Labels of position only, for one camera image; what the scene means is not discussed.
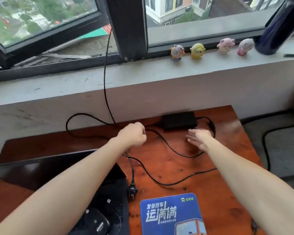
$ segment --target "small toy figurine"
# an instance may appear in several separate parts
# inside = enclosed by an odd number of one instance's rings
[[[193,59],[200,59],[204,55],[205,50],[206,49],[201,43],[196,43],[193,45],[193,47],[190,48],[191,57]]]
[[[219,48],[218,52],[221,54],[226,54],[235,45],[235,39],[225,38],[221,39],[220,43],[217,45]]]
[[[239,56],[245,56],[248,51],[250,51],[255,45],[253,39],[244,39],[239,43],[239,49],[237,50],[237,54]]]
[[[180,60],[185,55],[184,48],[181,45],[174,45],[170,50],[172,59],[175,61]]]

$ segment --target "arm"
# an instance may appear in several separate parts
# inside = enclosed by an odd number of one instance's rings
[[[118,157],[145,141],[144,126],[129,124],[106,145],[32,194],[0,223],[0,235],[68,234]]]
[[[294,189],[233,153],[208,130],[191,129],[188,142],[208,153],[237,200],[268,235],[294,235]]]

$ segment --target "mouse pad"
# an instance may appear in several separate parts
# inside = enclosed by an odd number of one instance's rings
[[[207,235],[193,193],[143,200],[140,215],[143,235]]]

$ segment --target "power adapter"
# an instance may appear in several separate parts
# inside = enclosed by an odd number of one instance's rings
[[[165,131],[190,129],[197,126],[197,119],[193,111],[162,116],[162,127]]]

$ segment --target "wooden desk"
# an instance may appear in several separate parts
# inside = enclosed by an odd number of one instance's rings
[[[240,156],[261,165],[241,123],[231,106],[223,106],[195,111],[196,116],[207,116],[216,125],[216,138]],[[160,117],[142,119],[144,125],[159,121]],[[128,122],[118,124],[125,126]],[[207,128],[206,120],[198,121],[199,127]],[[163,132],[157,130],[178,152],[195,155],[199,150],[186,141],[185,130]],[[74,130],[78,135],[103,135],[113,137],[117,130],[111,126],[97,126]],[[104,139],[73,138],[66,132],[51,133],[27,138],[9,140],[0,155],[0,163],[37,158],[61,153],[95,149],[102,146]],[[207,154],[198,158],[183,158],[173,151],[153,132],[147,132],[147,142],[141,148],[128,151],[129,155],[140,159],[148,171],[164,183],[176,182],[196,171],[214,168]],[[120,157],[118,164],[131,179],[129,160]],[[141,200],[163,196],[194,193],[203,215],[208,235],[251,235],[251,218],[236,200],[217,170],[195,175],[175,186],[164,187],[156,184],[145,173],[141,165],[133,161],[138,194],[129,202],[129,222],[131,235],[141,234],[139,205]],[[32,191],[0,181],[0,221],[22,203]]]

